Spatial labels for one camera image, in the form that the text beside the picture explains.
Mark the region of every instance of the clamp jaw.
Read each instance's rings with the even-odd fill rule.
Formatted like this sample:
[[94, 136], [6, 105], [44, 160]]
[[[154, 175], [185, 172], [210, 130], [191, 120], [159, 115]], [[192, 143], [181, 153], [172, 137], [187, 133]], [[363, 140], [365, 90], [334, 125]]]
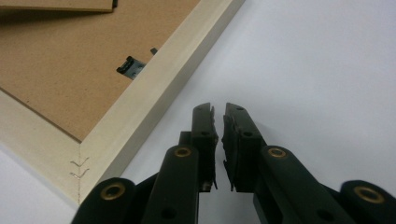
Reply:
[[[72, 223], [197, 223], [198, 193], [216, 186], [218, 136], [210, 104], [193, 109], [191, 132], [166, 152], [160, 172], [135, 185], [111, 178], [88, 195]], [[227, 104], [222, 138], [232, 190], [254, 194], [261, 223], [396, 223], [396, 199], [354, 180], [321, 185], [283, 147], [267, 146], [245, 108]]]

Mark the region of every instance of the white surface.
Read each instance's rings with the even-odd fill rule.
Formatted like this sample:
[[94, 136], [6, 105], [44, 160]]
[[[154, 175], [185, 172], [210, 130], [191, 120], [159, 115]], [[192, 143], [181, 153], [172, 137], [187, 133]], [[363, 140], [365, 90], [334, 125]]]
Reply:
[[[393, 1], [247, 0], [123, 177], [139, 183], [158, 172], [196, 105], [212, 103], [222, 136], [232, 102], [323, 184], [362, 179], [396, 196], [395, 61]], [[70, 222], [76, 208], [6, 154], [0, 222]], [[219, 190], [200, 196], [199, 223], [258, 223], [251, 195], [229, 192], [223, 160], [219, 143]]]

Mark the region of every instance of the wooden frame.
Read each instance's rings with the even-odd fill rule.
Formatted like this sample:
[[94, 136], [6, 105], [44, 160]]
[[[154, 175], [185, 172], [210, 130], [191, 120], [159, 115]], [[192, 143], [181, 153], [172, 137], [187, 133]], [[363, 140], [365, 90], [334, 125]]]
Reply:
[[81, 144], [0, 92], [0, 142], [81, 203], [122, 173], [243, 2], [201, 0]]

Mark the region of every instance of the brass rivet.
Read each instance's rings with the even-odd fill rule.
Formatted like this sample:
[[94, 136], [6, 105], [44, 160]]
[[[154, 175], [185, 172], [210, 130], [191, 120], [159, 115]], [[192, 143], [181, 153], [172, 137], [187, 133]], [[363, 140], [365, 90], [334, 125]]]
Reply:
[[286, 156], [286, 152], [280, 148], [270, 148], [268, 150], [268, 153], [272, 156], [272, 157], [276, 157], [276, 158], [283, 158]]
[[115, 182], [102, 189], [100, 196], [106, 201], [111, 201], [118, 199], [123, 193], [125, 186], [121, 182]]
[[385, 201], [384, 196], [382, 196], [376, 190], [364, 186], [357, 186], [353, 189], [353, 191], [355, 191], [355, 193], [361, 199], [369, 203], [383, 203]]
[[179, 147], [175, 150], [175, 156], [188, 157], [191, 155], [191, 150], [187, 147]]

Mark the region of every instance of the staple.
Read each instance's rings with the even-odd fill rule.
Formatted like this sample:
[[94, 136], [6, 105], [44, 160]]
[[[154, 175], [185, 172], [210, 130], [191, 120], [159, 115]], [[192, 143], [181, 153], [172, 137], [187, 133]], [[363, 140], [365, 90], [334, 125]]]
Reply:
[[70, 173], [70, 175], [72, 175], [73, 177], [77, 178], [77, 179], [81, 179], [86, 173], [87, 171], [89, 171], [90, 169], [86, 169], [84, 171], [84, 173], [82, 173], [82, 175], [76, 175], [75, 173]]
[[81, 167], [88, 159], [89, 159], [89, 157], [87, 157], [87, 158], [85, 159], [85, 161], [84, 161], [82, 164], [78, 164], [78, 163], [76, 163], [75, 161], [70, 161], [70, 163], [73, 163], [73, 164], [75, 164], [76, 166]]

